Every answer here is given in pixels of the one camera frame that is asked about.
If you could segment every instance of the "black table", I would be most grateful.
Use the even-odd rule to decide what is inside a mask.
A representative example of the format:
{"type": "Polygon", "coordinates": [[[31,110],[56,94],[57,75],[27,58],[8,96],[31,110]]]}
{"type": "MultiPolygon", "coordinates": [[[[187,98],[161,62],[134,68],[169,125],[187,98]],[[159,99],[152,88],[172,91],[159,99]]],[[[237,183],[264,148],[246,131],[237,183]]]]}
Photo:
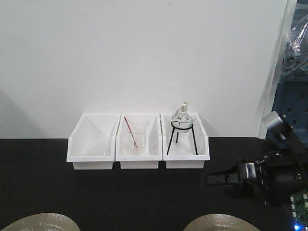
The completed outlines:
{"type": "Polygon", "coordinates": [[[257,138],[210,138],[204,169],[78,170],[66,162],[67,140],[0,140],[0,230],[43,212],[70,217],[81,231],[181,231],[211,213],[244,219],[261,231],[291,231],[285,207],[229,198],[203,188],[201,175],[239,158],[271,151],[257,138]]]}

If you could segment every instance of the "metal ring stand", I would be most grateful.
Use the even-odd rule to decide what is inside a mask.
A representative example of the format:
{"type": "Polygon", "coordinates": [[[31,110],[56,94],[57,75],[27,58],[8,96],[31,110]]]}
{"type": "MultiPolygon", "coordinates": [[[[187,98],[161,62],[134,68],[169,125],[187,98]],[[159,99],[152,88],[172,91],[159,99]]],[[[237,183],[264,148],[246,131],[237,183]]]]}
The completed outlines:
{"type": "MultiPolygon", "coordinates": [[[[193,125],[189,128],[177,128],[175,126],[173,126],[172,122],[171,122],[171,126],[173,127],[173,130],[172,130],[172,133],[171,133],[171,138],[170,138],[170,142],[169,142],[169,146],[168,146],[168,150],[167,150],[167,155],[169,154],[169,149],[170,149],[170,146],[171,146],[171,142],[172,142],[172,138],[173,138],[173,134],[174,134],[174,130],[177,129],[177,130],[181,130],[181,131],[186,131],[186,130],[189,130],[191,129],[192,130],[192,136],[193,136],[193,143],[194,143],[194,148],[196,150],[196,155],[198,155],[198,151],[197,151],[197,145],[196,145],[196,138],[194,136],[194,131],[193,131],[193,125]]],[[[177,140],[176,140],[176,143],[178,142],[178,138],[179,138],[179,133],[177,133],[177,140]]]]}

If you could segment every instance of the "white wall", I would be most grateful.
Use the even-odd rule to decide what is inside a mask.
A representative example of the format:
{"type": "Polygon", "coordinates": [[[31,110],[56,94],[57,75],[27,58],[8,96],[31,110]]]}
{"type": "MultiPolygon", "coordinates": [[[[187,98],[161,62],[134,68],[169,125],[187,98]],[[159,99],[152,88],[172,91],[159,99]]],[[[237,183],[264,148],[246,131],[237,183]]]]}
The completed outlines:
{"type": "Polygon", "coordinates": [[[2,0],[0,138],[67,138],[83,112],[173,112],[257,137],[287,0],[2,0]]]}

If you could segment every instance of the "circuit board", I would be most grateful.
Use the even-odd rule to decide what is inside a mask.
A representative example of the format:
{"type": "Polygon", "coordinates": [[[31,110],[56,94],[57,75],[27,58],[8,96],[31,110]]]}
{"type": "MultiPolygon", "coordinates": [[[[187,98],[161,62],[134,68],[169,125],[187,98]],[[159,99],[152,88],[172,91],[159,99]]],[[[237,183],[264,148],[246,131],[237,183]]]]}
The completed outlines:
{"type": "Polygon", "coordinates": [[[308,196],[302,190],[290,196],[292,216],[299,225],[308,227],[308,196]]]}

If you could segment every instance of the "plastic storage bin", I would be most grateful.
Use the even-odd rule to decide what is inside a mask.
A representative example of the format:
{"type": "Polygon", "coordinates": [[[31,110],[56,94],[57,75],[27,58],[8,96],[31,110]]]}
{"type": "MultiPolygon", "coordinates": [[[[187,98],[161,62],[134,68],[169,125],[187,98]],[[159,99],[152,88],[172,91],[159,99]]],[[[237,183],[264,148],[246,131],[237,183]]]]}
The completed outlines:
{"type": "Polygon", "coordinates": [[[68,139],[67,162],[74,169],[112,169],[120,114],[83,114],[68,139]]]}
{"type": "Polygon", "coordinates": [[[208,135],[205,132],[200,117],[198,114],[190,114],[190,116],[194,120],[193,130],[198,155],[195,153],[192,130],[189,130],[187,133],[179,133],[178,143],[176,143],[177,130],[175,130],[167,155],[167,148],[172,133],[172,114],[161,114],[163,160],[166,162],[166,168],[203,168],[205,160],[210,160],[208,135]]]}
{"type": "Polygon", "coordinates": [[[158,168],[158,161],[162,160],[162,133],[159,115],[131,115],[123,114],[120,119],[118,134],[116,137],[116,161],[120,161],[121,169],[158,168]],[[138,129],[141,133],[141,141],[137,141],[142,151],[131,151],[132,136],[124,119],[127,118],[131,131],[138,129]]]}

